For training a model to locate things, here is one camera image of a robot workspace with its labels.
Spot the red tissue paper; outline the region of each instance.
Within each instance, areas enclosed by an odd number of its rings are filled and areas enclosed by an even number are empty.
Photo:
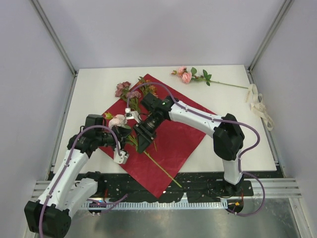
[[[180,101],[204,112],[214,114],[210,110],[195,103],[193,100],[160,82],[156,78],[153,78],[149,74],[145,75],[144,79],[150,80],[151,82],[161,83],[165,85],[171,91],[173,96]],[[157,85],[155,86],[157,87],[156,94],[159,98],[164,99],[168,96],[168,93],[163,87]],[[115,116],[117,114],[124,114],[125,108],[126,102],[120,99],[105,112],[111,113]],[[140,108],[142,112],[147,113],[142,106],[140,106]],[[134,120],[128,120],[128,125],[131,126],[131,128],[135,123],[136,122]],[[187,158],[206,135],[205,133],[188,125],[168,120],[165,120],[158,127],[156,133],[157,137],[155,138],[155,144],[157,151],[155,150],[153,143],[146,149],[146,151],[172,177],[177,175]],[[159,198],[164,190],[166,190],[169,186],[172,179],[169,178],[166,173],[155,165],[144,153],[137,153],[133,146],[127,144],[124,149],[129,152],[130,156],[127,163],[125,165],[121,165],[121,167],[156,198]],[[113,151],[110,147],[102,147],[101,150],[113,158]]]

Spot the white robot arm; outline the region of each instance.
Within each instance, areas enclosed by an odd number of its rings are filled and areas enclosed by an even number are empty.
[[[244,134],[239,125],[214,121],[214,119],[237,121],[233,115],[227,114],[225,117],[212,115],[181,101],[176,104],[170,96],[162,101],[150,93],[144,97],[141,104],[151,114],[145,121],[140,121],[133,127],[137,133],[139,153],[152,143],[156,136],[155,130],[165,119],[184,123],[213,138],[213,149],[223,161],[224,180],[235,191],[239,189],[242,173],[239,171],[238,157],[243,147]],[[130,109],[126,109],[127,118],[133,118],[131,117],[133,113]]]
[[[69,140],[63,162],[49,186],[36,202],[29,201],[24,208],[30,231],[39,233],[41,230],[48,237],[63,238],[68,232],[72,217],[82,204],[94,194],[103,196],[106,183],[100,172],[86,173],[80,183],[71,191],[79,172],[99,146],[113,147],[113,160],[118,164],[124,164],[127,161],[129,154],[122,148],[125,145],[125,138],[132,130],[114,126],[112,133],[105,132],[101,128],[103,124],[102,116],[88,115],[84,129],[95,128],[82,131],[83,135],[78,140],[77,135]],[[43,208],[45,214],[41,221],[40,215]]]

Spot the gray wall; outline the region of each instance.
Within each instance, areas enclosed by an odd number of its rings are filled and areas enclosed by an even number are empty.
[[[283,0],[40,0],[79,68],[249,65]]]
[[[19,238],[72,76],[29,1],[1,1],[0,32],[0,236]]]
[[[273,135],[317,225],[317,1],[297,0],[256,66]]]

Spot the white tabletop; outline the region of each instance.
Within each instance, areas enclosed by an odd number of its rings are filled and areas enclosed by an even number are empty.
[[[212,74],[211,80],[248,87],[249,80],[243,65],[196,66],[198,73],[205,69]],[[242,157],[242,169],[246,171],[275,171],[276,166],[265,135],[262,121],[255,116],[245,97],[247,89],[212,83],[184,84],[170,73],[177,67],[137,67],[137,68],[98,68],[79,70],[75,90],[71,100],[65,129],[62,135],[54,172],[61,164],[69,139],[78,133],[88,114],[103,114],[118,98],[114,96],[116,85],[129,81],[134,85],[139,76],[150,74],[180,93],[210,109],[218,115],[227,113],[236,116],[238,121],[253,126],[261,136],[257,148]],[[247,128],[244,148],[255,143],[256,136]],[[83,167],[81,173],[100,171],[102,173],[125,173],[120,165],[113,162],[107,154],[97,149]],[[205,136],[191,154],[180,172],[223,172],[222,160],[214,153],[212,139]]]

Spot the dried flower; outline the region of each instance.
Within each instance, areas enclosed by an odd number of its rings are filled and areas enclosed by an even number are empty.
[[[182,81],[183,83],[190,83],[190,80],[192,79],[192,73],[183,73],[183,76],[182,76]]]
[[[157,91],[157,88],[153,85],[149,86],[149,89],[154,93]]]
[[[123,83],[118,83],[117,84],[117,89],[122,90],[124,88]]]
[[[108,126],[109,126],[109,128],[112,128],[115,125],[116,126],[124,126],[126,124],[127,124],[127,119],[125,118],[125,116],[118,114],[109,121]]]
[[[126,81],[126,82],[123,82],[122,85],[123,85],[124,88],[125,88],[125,87],[130,87],[131,83],[129,83],[128,81]]]
[[[122,95],[122,89],[117,89],[116,90],[116,92],[115,92],[115,94],[114,94],[116,97],[120,97],[121,95]]]
[[[127,93],[127,97],[128,98],[140,98],[141,97],[141,93],[138,91],[134,91],[133,93]]]

